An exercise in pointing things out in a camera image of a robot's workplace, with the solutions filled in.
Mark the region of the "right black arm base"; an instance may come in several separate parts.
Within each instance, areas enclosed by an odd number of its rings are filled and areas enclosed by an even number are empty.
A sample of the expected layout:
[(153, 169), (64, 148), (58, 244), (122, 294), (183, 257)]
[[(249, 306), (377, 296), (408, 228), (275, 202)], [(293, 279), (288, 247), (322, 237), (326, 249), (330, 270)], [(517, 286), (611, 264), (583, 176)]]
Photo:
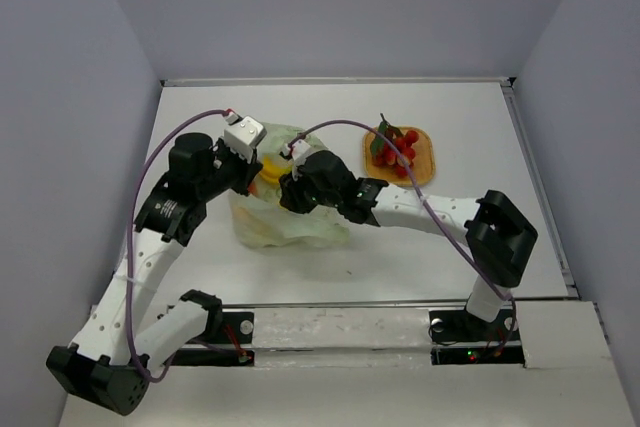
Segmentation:
[(431, 361), (445, 365), (523, 365), (524, 350), (518, 327), (512, 327), (512, 310), (503, 308), (487, 323), (465, 310), (432, 310), (428, 334)]

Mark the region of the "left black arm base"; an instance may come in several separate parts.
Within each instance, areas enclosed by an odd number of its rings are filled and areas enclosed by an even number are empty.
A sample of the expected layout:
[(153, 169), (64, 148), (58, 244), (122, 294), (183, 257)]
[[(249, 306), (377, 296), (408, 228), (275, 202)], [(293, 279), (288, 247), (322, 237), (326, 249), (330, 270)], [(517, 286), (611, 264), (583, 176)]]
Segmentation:
[(248, 310), (225, 310), (215, 334), (190, 341), (173, 359), (174, 366), (251, 367), (254, 365), (255, 315)]

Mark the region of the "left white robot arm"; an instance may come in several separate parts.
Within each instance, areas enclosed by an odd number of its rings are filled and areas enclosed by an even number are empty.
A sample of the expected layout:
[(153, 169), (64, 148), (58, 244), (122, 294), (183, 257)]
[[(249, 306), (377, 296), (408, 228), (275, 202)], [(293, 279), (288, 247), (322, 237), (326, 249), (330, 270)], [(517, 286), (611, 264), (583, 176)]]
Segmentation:
[(139, 328), (158, 287), (207, 216), (207, 204), (228, 190), (246, 194), (261, 168), (264, 131), (179, 135), (168, 169), (126, 233), (126, 253), (83, 328), (55, 346), (46, 366), (72, 396), (121, 416), (131, 414), (149, 386), (161, 381), (177, 351), (215, 339), (221, 300), (199, 290), (183, 294), (153, 325)]

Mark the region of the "yellow fake banana bunch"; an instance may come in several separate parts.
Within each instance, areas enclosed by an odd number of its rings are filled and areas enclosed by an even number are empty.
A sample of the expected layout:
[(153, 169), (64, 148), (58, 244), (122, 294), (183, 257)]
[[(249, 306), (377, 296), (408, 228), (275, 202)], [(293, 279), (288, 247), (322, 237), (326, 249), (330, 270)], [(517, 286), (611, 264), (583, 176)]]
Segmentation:
[(279, 155), (265, 155), (261, 160), (263, 167), (259, 176), (264, 182), (278, 186), (280, 178), (292, 171), (292, 164)]

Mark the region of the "orange woven square tray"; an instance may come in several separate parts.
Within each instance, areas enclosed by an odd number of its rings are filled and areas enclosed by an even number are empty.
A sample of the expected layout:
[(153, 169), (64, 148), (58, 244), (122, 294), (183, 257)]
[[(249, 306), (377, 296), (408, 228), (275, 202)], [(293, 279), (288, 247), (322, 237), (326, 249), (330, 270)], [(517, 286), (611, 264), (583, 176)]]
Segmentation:
[[(431, 139), (426, 132), (417, 127), (401, 126), (400, 130), (403, 133), (406, 133), (408, 130), (414, 130), (417, 132), (417, 141), (412, 145), (412, 148), (416, 153), (416, 157), (412, 160), (413, 164), (411, 166), (411, 170), (417, 184), (422, 187), (428, 184), (436, 173), (436, 163), (433, 155)], [(400, 187), (411, 187), (412, 182), (408, 176), (398, 176), (395, 169), (391, 166), (374, 164), (373, 156), (370, 151), (370, 145), (374, 138), (375, 135), (373, 133), (366, 133), (362, 141), (365, 175), (367, 177), (385, 180)]]

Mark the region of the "red cherry bunch with leaves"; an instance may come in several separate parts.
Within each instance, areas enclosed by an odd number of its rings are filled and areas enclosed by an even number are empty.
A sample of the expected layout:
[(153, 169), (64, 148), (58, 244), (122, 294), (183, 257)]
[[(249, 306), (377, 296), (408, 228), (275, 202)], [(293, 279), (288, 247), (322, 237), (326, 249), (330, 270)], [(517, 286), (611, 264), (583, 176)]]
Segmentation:
[(385, 137), (385, 140), (373, 135), (369, 147), (372, 165), (391, 169), (397, 177), (406, 178), (408, 173), (405, 163), (410, 167), (413, 166), (413, 160), (416, 157), (413, 146), (419, 140), (419, 133), (414, 129), (402, 130), (391, 124), (383, 114), (380, 117), (377, 131)]

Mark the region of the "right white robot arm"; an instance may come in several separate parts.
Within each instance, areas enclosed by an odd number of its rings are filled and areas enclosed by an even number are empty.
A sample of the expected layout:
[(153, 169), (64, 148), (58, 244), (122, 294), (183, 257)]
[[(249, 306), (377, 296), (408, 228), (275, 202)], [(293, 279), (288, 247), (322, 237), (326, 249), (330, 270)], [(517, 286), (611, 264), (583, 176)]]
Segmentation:
[(536, 228), (500, 191), (478, 199), (426, 196), (382, 179), (357, 178), (328, 150), (298, 159), (279, 185), (280, 205), (296, 214), (323, 206), (354, 224), (406, 228), (451, 241), (477, 273), (460, 315), (462, 331), (473, 339), (496, 328), (538, 240)]

